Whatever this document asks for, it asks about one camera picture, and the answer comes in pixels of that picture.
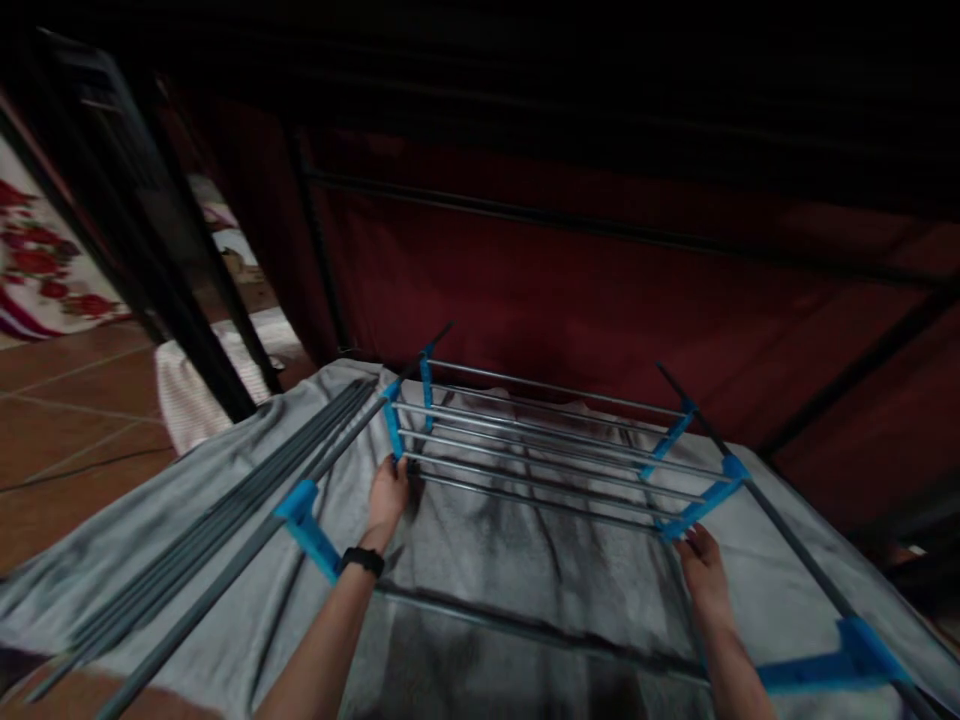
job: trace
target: black cable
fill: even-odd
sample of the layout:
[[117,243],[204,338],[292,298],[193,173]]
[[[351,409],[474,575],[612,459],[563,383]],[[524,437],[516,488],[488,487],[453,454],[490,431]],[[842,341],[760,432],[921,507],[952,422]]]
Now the black cable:
[[0,488],[0,495],[3,493],[13,492],[14,490],[23,490],[34,485],[41,485],[43,483],[51,482],[53,480],[62,480],[63,478],[70,477],[71,475],[79,475],[82,472],[87,470],[93,470],[94,468],[103,467],[104,465],[110,465],[115,462],[120,462],[121,460],[128,460],[133,457],[139,457],[140,455],[150,455],[155,452],[163,452],[164,450],[173,450],[172,445],[167,445],[162,448],[153,448],[152,450],[139,450],[135,453],[127,453],[126,455],[118,455],[117,457],[110,458],[108,460],[101,460],[100,462],[92,463],[76,470],[69,470],[65,473],[60,473],[58,475],[47,475],[46,477],[36,478],[35,480],[28,480],[27,482],[20,483],[19,485],[11,485],[10,487]]

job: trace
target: black pole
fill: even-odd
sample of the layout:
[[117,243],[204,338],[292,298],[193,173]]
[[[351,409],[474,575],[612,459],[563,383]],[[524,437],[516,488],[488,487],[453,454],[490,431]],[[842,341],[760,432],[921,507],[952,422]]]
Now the black pole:
[[243,304],[243,299],[240,297],[233,278],[230,277],[230,273],[223,263],[223,258],[217,250],[213,236],[207,228],[207,223],[203,218],[203,210],[197,204],[197,200],[190,189],[190,184],[180,169],[179,161],[170,140],[157,118],[154,102],[157,91],[155,84],[151,88],[152,76],[145,70],[132,69],[129,66],[125,66],[126,69],[121,69],[113,58],[106,53],[99,53],[99,58],[117,93],[123,116],[139,137],[144,151],[147,153],[146,159],[155,166],[158,171],[157,174],[166,180],[170,196],[177,201],[183,218],[186,220],[186,223],[184,223],[186,231],[193,236],[194,244],[203,251],[207,268],[210,271],[210,278],[220,295],[220,299],[223,300],[223,304],[227,308],[234,327],[240,333],[243,344],[246,346],[247,352],[250,353],[250,358],[260,368],[260,374],[263,376],[263,381],[270,392],[274,394],[282,393],[283,388],[280,387],[277,371],[270,362],[270,356],[263,347],[259,335],[257,335],[256,328],[254,328],[250,315],[247,313],[247,308]]
[[165,342],[166,338],[163,335],[163,331],[160,330],[153,321],[153,318],[147,313],[146,302],[142,294],[134,290],[135,286],[128,282],[128,279],[123,276],[122,271],[114,265],[113,260],[104,253],[97,239],[88,232],[86,226],[74,211],[73,206],[63,196],[63,193],[60,192],[57,183],[50,177],[43,162],[36,156],[33,148],[30,147],[30,144],[17,129],[17,126],[2,109],[0,109],[0,134],[7,140],[17,158],[19,158],[20,162],[23,163],[23,166],[27,169],[27,172],[36,181],[37,185],[40,186],[40,190],[50,205],[53,206],[53,209],[56,210],[57,214],[63,218],[63,221],[70,226],[70,230],[73,231],[73,234],[83,246],[87,255],[90,256],[93,264],[97,266],[97,269],[107,279],[107,282],[113,286],[113,289],[117,291],[117,294],[123,302],[130,308],[130,312],[136,318],[137,322],[140,323],[140,326],[144,332],[147,333],[150,340],[155,345],[160,345]]
[[[667,379],[667,382],[673,386],[673,389],[677,391],[680,397],[683,400],[690,400],[690,397],[684,392],[683,388],[677,382],[677,380],[667,372],[667,369],[663,367],[660,363],[657,363],[657,367],[660,368],[660,371],[663,373],[664,377]],[[713,441],[713,444],[717,446],[717,449],[723,454],[724,457],[731,455],[730,448],[727,447],[727,444],[720,438],[716,430],[713,429],[713,426],[707,422],[706,418],[703,417],[703,414],[697,410],[696,411],[697,420],[703,426],[704,431],[707,433],[707,436]],[[796,533],[793,532],[787,521],[783,519],[783,516],[780,514],[780,511],[777,510],[773,503],[764,495],[760,488],[757,487],[754,483],[753,478],[746,478],[743,481],[744,487],[750,492],[753,496],[753,499],[760,506],[760,509],[770,518],[770,522],[773,523],[774,527],[780,532],[780,535],[786,541],[787,545],[790,546],[790,549],[796,554],[800,562],[803,563],[803,566],[807,569],[807,572],[813,577],[817,585],[820,586],[820,589],[823,590],[824,595],[830,600],[834,608],[843,618],[857,618],[859,615],[857,611],[853,608],[853,605],[850,604],[850,601],[847,600],[846,596],[840,591],[840,588],[836,586],[833,580],[824,572],[823,568],[820,567],[820,564],[814,559],[813,555],[807,550],[807,546],[803,544],[800,538],[797,537]],[[926,699],[920,694],[920,691],[910,682],[904,682],[902,680],[893,680],[890,683],[893,688],[900,695],[900,698],[903,700],[904,704],[913,711],[913,714],[917,716],[920,720],[938,720],[940,717],[933,708],[930,707],[930,704]]]
[[303,156],[303,140],[300,131],[289,123],[283,123],[283,139],[287,146],[287,155],[290,159],[290,169],[297,183],[297,194],[300,196],[300,205],[303,207],[303,217],[310,231],[310,239],[317,256],[320,270],[320,279],[323,281],[323,292],[327,300],[327,310],[333,322],[333,330],[337,336],[337,345],[340,353],[345,353],[353,347],[350,342],[350,333],[347,323],[343,319],[343,307],[337,294],[337,286],[333,279],[333,269],[330,265],[330,255],[323,239],[323,228],[320,226],[320,216],[310,190],[310,183],[306,176],[306,159]]
[[837,402],[860,383],[883,367],[884,363],[909,345],[918,335],[931,327],[960,297],[960,274],[930,293],[920,304],[887,330],[873,347],[867,350],[837,377],[809,400],[797,413],[784,423],[776,435],[765,441],[758,450],[761,457],[768,457],[782,450],[811,424],[823,417]]
[[117,158],[90,124],[45,37],[35,29],[2,44],[17,72],[4,89],[63,173],[77,201],[103,232],[109,251],[128,267],[167,330],[234,422],[256,405],[130,187]]
[[514,222],[530,223],[541,227],[582,232],[590,235],[628,240],[644,245],[685,250],[706,255],[740,258],[768,265],[779,265],[793,270],[833,275],[857,282],[878,283],[893,287],[914,287],[932,289],[943,285],[947,280],[936,275],[904,270],[902,268],[875,265],[870,263],[852,263],[843,260],[829,260],[782,248],[763,245],[735,246],[720,243],[711,238],[669,232],[656,228],[641,227],[628,223],[604,220],[603,218],[555,210],[488,200],[486,198],[456,195],[454,193],[427,190],[425,188],[398,185],[396,183],[369,180],[329,173],[315,168],[307,169],[310,180],[320,187],[330,190],[344,190],[363,195],[391,198],[404,202],[429,205],[431,207],[458,210],[460,212],[484,215]]

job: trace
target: black watch strap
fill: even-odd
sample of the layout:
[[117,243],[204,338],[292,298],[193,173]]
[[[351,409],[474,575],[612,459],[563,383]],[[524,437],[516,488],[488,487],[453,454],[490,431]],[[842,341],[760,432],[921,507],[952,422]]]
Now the black watch strap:
[[364,570],[369,570],[378,578],[381,573],[383,573],[383,558],[380,557],[375,550],[348,548],[340,559],[340,566],[337,568],[337,572],[342,573],[343,569],[352,562],[355,562]]

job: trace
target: white cloth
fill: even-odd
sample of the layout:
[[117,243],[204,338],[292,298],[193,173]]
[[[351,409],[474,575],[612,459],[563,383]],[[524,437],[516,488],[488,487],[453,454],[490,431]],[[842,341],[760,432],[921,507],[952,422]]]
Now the white cloth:
[[[353,379],[378,375],[380,388],[395,377],[379,366],[344,360],[323,368],[31,560],[0,589],[0,642],[37,652],[63,651],[71,628],[323,403]],[[437,395],[441,400],[443,393]],[[420,384],[405,383],[403,397],[422,403]],[[458,396],[452,406],[529,417],[526,411],[514,415],[518,409],[476,398]],[[565,407],[584,410],[580,403]],[[405,417],[404,425],[419,428],[422,418]],[[605,426],[575,422],[568,429],[583,433],[588,427],[596,437],[619,441]],[[654,439],[636,440],[649,448]],[[732,449],[912,676],[955,712],[960,710],[960,666],[897,593],[756,455],[741,447]],[[531,470],[521,462],[498,461],[475,451],[438,443],[427,443],[424,451],[642,500],[638,490]],[[341,552],[362,532],[370,479],[389,452],[381,414],[321,483],[315,514]],[[669,457],[712,468],[720,461],[712,444],[696,435],[685,435]],[[477,475],[439,472],[474,483],[491,482]],[[153,622],[97,665],[122,675],[140,662],[298,479],[295,474]],[[663,470],[654,473],[653,482],[687,491],[705,488],[703,481]],[[534,494],[557,499],[541,491]],[[609,511],[600,505],[590,509]],[[746,491],[733,495],[704,524],[722,546],[734,612],[755,662],[836,649],[836,613]],[[388,577],[404,588],[452,595],[568,631],[592,632],[637,649],[693,658],[666,570],[666,552],[672,550],[658,539],[629,530],[431,485],[401,523],[388,552],[392,565]],[[300,558],[290,535],[279,532],[170,658],[156,683],[229,718],[249,717],[329,592],[319,569]],[[637,717],[641,696],[650,718],[697,717],[707,707],[703,691],[678,681],[638,675],[615,663],[375,598],[342,712],[359,718],[526,718],[545,713]],[[782,718],[873,720],[898,718],[901,712],[890,688],[779,697],[775,705]]]
[[[253,313],[250,320],[271,360],[290,365],[306,357],[300,340],[279,307]],[[268,400],[270,390],[263,374],[247,352],[233,321],[214,323],[211,329],[253,401],[259,405]],[[154,362],[160,411],[179,455],[233,424],[175,340],[157,348]]]

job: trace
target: red curtain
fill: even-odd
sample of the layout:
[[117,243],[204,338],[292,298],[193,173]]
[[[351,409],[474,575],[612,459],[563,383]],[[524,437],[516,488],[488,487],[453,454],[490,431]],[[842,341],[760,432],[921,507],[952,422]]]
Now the red curtain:
[[[210,97],[187,104],[294,328],[316,362],[333,359],[276,118]],[[951,224],[355,132],[317,132],[312,141],[317,164],[333,172],[728,244],[944,275],[960,266],[960,231]],[[458,326],[439,358],[677,407],[654,366],[660,360],[725,437],[750,446],[923,297],[748,260],[314,193],[346,324],[363,356],[403,364],[453,319]],[[958,367],[957,327],[954,319],[941,323],[776,458],[841,529],[948,469],[960,411],[949,371]],[[921,440],[924,460],[912,464]]]

